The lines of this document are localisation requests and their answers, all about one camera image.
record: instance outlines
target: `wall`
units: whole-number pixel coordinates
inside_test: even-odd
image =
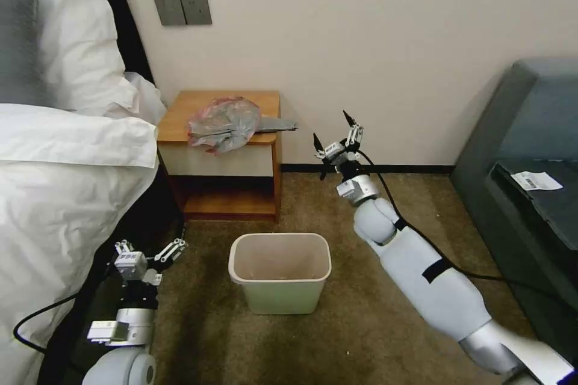
[[[578,53],[576,0],[209,2],[212,26],[163,28],[129,0],[159,88],[280,90],[290,163],[343,138],[345,109],[377,163],[452,164],[515,59]]]

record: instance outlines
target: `white duvet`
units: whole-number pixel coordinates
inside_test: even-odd
[[[36,382],[42,355],[12,329],[81,287],[157,164],[155,127],[143,120],[0,104],[0,383]],[[34,318],[21,334],[45,347],[71,307]]]

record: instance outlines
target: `pillow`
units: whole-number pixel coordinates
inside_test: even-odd
[[[39,0],[40,54],[54,106],[65,110],[116,103],[129,111],[136,89],[123,76],[107,0]]]
[[[0,161],[154,168],[157,129],[138,119],[0,104]]]
[[[0,102],[51,105],[37,47],[38,0],[0,0]]]

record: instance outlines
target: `baseboard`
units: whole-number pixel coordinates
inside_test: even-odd
[[[455,165],[396,165],[376,164],[366,165],[370,173],[432,173],[450,174]],[[281,164],[284,173],[321,173],[321,164]]]

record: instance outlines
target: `gray sofa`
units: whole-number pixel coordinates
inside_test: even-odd
[[[578,233],[569,220],[578,218],[576,189],[529,196],[508,182],[508,170],[556,171],[563,165],[565,182],[576,184],[573,161],[578,161],[578,58],[532,58],[505,73],[451,179],[502,274],[578,309]],[[548,213],[540,198],[576,212],[554,207]],[[575,314],[534,291],[511,289],[536,335],[576,367]]]

